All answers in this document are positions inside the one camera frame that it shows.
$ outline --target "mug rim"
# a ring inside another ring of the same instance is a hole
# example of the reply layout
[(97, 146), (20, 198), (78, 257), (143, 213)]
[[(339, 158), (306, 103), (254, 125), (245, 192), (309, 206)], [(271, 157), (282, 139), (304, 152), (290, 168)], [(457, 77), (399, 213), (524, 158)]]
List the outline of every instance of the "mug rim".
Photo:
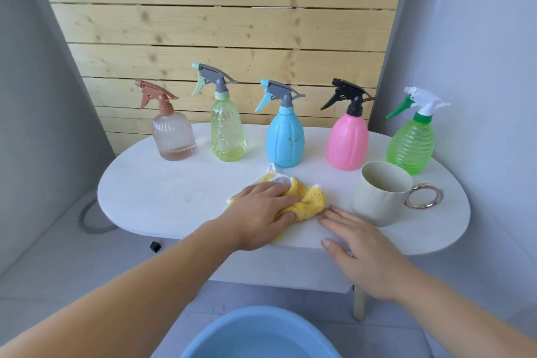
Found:
[[(392, 167), (392, 168), (396, 167), (397, 172), (400, 172), (401, 175), (405, 175), (408, 178), (408, 180), (410, 181), (410, 185), (404, 191), (386, 191), (386, 190), (383, 190), (382, 188), (377, 187), (376, 185), (372, 184), (371, 181), (369, 181), (369, 179), (366, 178), (366, 176), (364, 176), (364, 167), (366, 167), (367, 165), (374, 165), (374, 164), (385, 164), (385, 165), (389, 165), (388, 167)], [(382, 160), (373, 160), (373, 161), (368, 161), (367, 163), (364, 163), (364, 165), (360, 168), (360, 175), (373, 188), (375, 188), (375, 189), (377, 189), (379, 191), (382, 191), (382, 192), (386, 192), (388, 194), (404, 194), (405, 192), (408, 192), (409, 190), (412, 190), (412, 187), (413, 187), (413, 184), (414, 184), (412, 176), (410, 174), (408, 174), (405, 170), (403, 170), (399, 166), (396, 166), (395, 164), (389, 163), (387, 161), (382, 161)]]

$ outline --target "spray nozzle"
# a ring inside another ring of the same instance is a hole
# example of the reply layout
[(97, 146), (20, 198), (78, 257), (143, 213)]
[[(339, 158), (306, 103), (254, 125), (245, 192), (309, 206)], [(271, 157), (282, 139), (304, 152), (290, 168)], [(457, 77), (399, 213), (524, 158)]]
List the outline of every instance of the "spray nozzle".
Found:
[(332, 80), (332, 85), (336, 87), (336, 91), (332, 98), (323, 105), (321, 110), (329, 108), (337, 101), (351, 100), (352, 102), (347, 108), (347, 114), (351, 116), (362, 116), (362, 113), (364, 112), (362, 104), (375, 99), (364, 88), (339, 78), (334, 78)]
[(237, 83), (232, 77), (227, 75), (224, 71), (219, 70), (208, 66), (206, 64), (192, 63), (192, 68), (198, 70), (198, 83), (192, 96), (196, 95), (206, 84), (213, 83), (216, 85), (216, 94), (217, 93), (226, 93), (228, 92), (227, 85), (230, 83)]
[(144, 109), (151, 99), (157, 99), (158, 110), (161, 115), (173, 115), (173, 106), (170, 103), (170, 99), (179, 99), (178, 97), (154, 83), (142, 80), (136, 80), (134, 83), (137, 87), (142, 88), (142, 103), (140, 104), (140, 109)]
[(437, 108), (451, 105), (448, 102), (442, 101), (439, 97), (431, 94), (429, 91), (416, 87), (406, 87), (404, 91), (407, 93), (403, 103), (397, 107), (391, 114), (386, 116), (386, 119), (393, 118), (401, 112), (419, 106), (420, 110), (416, 112), (414, 119), (421, 123), (431, 122), (433, 111)]
[(295, 99), (305, 97), (304, 94), (300, 94), (297, 90), (284, 83), (262, 79), (260, 84), (265, 88), (265, 96), (256, 108), (256, 112), (275, 99), (281, 99), (281, 107), (291, 108)]

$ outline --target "mug handle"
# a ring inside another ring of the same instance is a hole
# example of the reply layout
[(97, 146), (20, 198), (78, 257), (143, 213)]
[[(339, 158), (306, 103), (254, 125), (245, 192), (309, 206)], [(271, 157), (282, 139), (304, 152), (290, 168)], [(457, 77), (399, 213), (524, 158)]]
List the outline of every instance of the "mug handle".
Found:
[[(426, 204), (414, 204), (410, 200), (410, 196), (412, 195), (413, 192), (418, 191), (418, 190), (426, 190), (426, 189), (433, 190), (434, 192), (436, 192), (436, 197), (433, 199), (433, 201), (431, 201), (430, 203), (426, 203)], [(413, 210), (425, 210), (427, 208), (431, 208), (439, 204), (443, 199), (444, 199), (444, 190), (442, 190), (440, 187), (437, 187), (436, 185), (432, 185), (432, 184), (421, 183), (421, 184), (416, 184), (414, 185), (414, 187), (412, 187), (412, 189), (408, 193), (408, 197), (406, 197), (406, 201), (404, 202), (404, 204), (408, 208), (413, 209)]]

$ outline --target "mug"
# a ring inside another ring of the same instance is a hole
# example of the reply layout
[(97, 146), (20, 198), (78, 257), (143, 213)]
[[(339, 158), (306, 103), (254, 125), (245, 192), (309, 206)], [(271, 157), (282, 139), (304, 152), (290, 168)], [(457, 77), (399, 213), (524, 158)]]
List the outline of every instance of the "mug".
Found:
[[(410, 195), (418, 190), (436, 192), (430, 203), (414, 204)], [(352, 200), (356, 215), (369, 220), (376, 226), (387, 226), (397, 220), (397, 215), (406, 205), (413, 210), (433, 207), (444, 199), (444, 191), (431, 184), (413, 184), (412, 177), (402, 168), (384, 161), (370, 161), (362, 166), (358, 190)]]

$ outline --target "table leg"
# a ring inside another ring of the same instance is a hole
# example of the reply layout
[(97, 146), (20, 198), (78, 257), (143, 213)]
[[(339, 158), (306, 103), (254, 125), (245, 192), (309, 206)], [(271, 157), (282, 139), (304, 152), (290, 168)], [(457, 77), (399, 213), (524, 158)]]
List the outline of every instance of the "table leg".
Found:
[(354, 313), (356, 321), (363, 321), (366, 313), (366, 293), (358, 286), (354, 285)]

